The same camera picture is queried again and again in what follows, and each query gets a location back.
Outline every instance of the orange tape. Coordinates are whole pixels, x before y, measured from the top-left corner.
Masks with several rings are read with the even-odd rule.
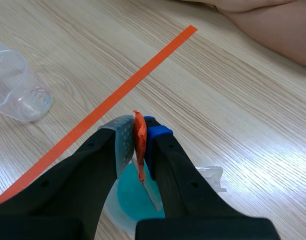
[[[92,127],[104,114],[128,94],[137,84],[159,66],[179,46],[181,46],[197,29],[188,26],[148,63],[141,67],[133,76],[124,82],[115,92],[96,107],[86,118],[77,124],[66,136],[52,147],[37,163],[16,180],[5,192],[0,195],[0,204],[12,198],[32,183],[47,167],[59,158],[74,142],[76,142],[90,127]]]

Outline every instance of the clear plastic container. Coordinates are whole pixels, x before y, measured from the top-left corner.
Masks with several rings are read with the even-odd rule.
[[[43,116],[51,104],[48,84],[20,52],[0,42],[0,113],[30,122]]]

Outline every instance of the plastic cup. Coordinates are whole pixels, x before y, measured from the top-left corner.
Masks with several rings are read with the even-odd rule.
[[[48,84],[20,52],[0,42],[0,113],[30,122],[43,116],[51,104]]]

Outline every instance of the person's leg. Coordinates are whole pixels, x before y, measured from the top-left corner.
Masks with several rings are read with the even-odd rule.
[[[220,12],[255,41],[306,66],[306,0],[246,12]]]

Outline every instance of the clamp jaw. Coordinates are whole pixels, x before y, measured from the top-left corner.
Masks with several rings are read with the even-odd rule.
[[[133,116],[99,127],[70,157],[0,204],[0,240],[93,240],[105,200],[133,156]],[[145,161],[165,219],[147,219],[136,240],[279,240],[270,220],[245,216],[196,170],[173,132],[145,117]]]

